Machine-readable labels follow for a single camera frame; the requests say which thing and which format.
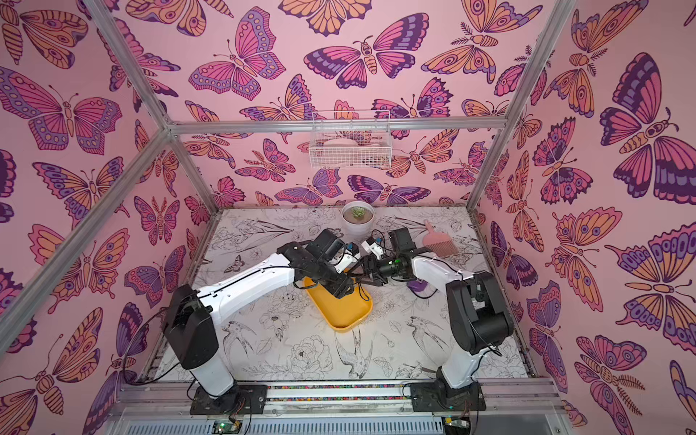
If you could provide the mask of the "purple tape measure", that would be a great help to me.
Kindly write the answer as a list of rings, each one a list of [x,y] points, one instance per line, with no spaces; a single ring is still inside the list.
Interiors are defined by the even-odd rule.
[[[420,279],[408,282],[407,288],[409,288],[413,295],[422,300],[428,300],[438,292],[435,287],[432,287],[429,283]]]

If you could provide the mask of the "yellow storage tray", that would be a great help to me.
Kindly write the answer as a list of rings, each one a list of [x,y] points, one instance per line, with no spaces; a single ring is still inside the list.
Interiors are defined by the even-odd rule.
[[[371,295],[360,287],[351,295],[336,298],[310,278],[304,280],[306,293],[328,324],[337,333],[347,333],[364,321],[373,311]]]

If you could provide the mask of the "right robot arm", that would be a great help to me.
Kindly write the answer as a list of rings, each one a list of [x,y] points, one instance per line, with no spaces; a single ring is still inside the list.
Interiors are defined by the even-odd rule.
[[[476,384],[476,375],[487,353],[496,353],[513,335],[514,322],[498,280],[489,272],[458,270],[447,257],[458,253],[451,237],[430,231],[423,245],[407,228],[389,233],[391,246],[382,237],[370,236],[362,248],[367,256],[361,276],[374,286],[389,281],[423,281],[447,297],[449,325],[457,346],[436,374],[434,385],[444,397],[464,393]]]

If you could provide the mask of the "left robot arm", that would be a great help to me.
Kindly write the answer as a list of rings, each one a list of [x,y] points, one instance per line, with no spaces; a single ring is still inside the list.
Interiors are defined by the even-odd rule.
[[[355,291],[347,270],[361,258],[359,246],[329,229],[307,243],[288,242],[267,259],[217,284],[198,290],[180,286],[163,322],[163,335],[181,367],[192,373],[211,398],[235,387],[219,329],[241,308],[281,287],[306,278],[340,299]]]

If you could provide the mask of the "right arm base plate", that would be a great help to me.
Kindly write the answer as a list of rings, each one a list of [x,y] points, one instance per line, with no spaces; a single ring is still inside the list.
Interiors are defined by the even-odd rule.
[[[408,388],[413,411],[468,413],[487,410],[479,382],[460,389],[452,389],[444,381],[410,382]]]

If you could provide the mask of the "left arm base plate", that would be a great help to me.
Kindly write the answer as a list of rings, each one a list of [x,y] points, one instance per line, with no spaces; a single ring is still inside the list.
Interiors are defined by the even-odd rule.
[[[190,414],[194,416],[262,414],[268,398],[264,384],[236,384],[227,393],[213,397],[199,386]]]

